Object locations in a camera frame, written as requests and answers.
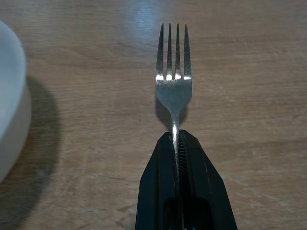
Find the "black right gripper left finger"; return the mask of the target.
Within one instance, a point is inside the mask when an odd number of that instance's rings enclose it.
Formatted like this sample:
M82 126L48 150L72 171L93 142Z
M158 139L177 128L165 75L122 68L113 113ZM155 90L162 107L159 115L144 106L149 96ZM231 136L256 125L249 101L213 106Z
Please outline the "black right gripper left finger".
M165 132L141 176L136 213L136 230L175 230L178 197L171 134Z

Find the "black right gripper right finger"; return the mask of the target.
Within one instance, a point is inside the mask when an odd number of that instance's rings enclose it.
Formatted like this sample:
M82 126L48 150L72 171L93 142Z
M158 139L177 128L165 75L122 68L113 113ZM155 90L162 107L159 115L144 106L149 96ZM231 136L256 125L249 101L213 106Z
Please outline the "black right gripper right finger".
M185 130L179 134L179 181L185 229L237 229L221 176L200 142Z

